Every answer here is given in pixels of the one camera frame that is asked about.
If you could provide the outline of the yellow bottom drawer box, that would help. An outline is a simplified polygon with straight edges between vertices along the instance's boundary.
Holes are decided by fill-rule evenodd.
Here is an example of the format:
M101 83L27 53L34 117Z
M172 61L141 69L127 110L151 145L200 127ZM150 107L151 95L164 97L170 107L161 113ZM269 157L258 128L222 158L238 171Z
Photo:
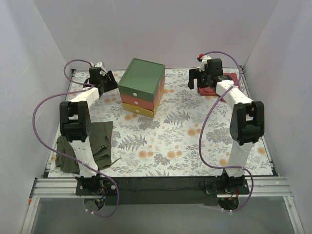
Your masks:
M146 117L155 117L156 111L154 112L153 110L147 110L144 109L142 107L138 107L138 106L134 106L131 104L127 104L122 102L122 106L124 108L124 110L129 111L129 112L133 112L135 114L139 114L139 115L143 115Z

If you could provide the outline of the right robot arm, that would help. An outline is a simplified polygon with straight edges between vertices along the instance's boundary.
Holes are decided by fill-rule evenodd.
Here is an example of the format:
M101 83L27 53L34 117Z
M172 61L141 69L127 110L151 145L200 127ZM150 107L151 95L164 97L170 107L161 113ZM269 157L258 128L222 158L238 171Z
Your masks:
M189 70L188 87L190 89L211 88L232 109L230 135L233 139L227 166L222 174L205 183L211 194L224 192L231 194L245 187L246 163L253 146L264 135L264 104L253 101L238 87L229 75L223 73L222 60L200 55L198 68Z

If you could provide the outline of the pink drawer box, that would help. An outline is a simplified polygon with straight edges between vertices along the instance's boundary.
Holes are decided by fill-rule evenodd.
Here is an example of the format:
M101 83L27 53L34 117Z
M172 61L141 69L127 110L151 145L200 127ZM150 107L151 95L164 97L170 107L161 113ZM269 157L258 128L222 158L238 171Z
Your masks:
M165 78L162 79L157 94L154 95L153 102L146 101L143 99L139 99L137 97L131 97L129 95L120 94L121 100L124 103L131 104L134 106L142 107L147 110L153 110L154 112L157 110L159 103L161 101L163 92L165 88Z

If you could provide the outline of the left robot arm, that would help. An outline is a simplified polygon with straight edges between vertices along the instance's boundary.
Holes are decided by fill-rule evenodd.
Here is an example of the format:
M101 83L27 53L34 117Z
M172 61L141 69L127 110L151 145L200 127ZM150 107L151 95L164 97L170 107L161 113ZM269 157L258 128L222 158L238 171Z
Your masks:
M93 87L83 88L71 101L64 101L59 105L60 133L73 148L79 162L78 181L82 188L98 195L103 191L104 184L100 180L90 146L89 108L103 93L117 88L117 83L112 72L106 71L101 62L89 68L89 75L89 84Z

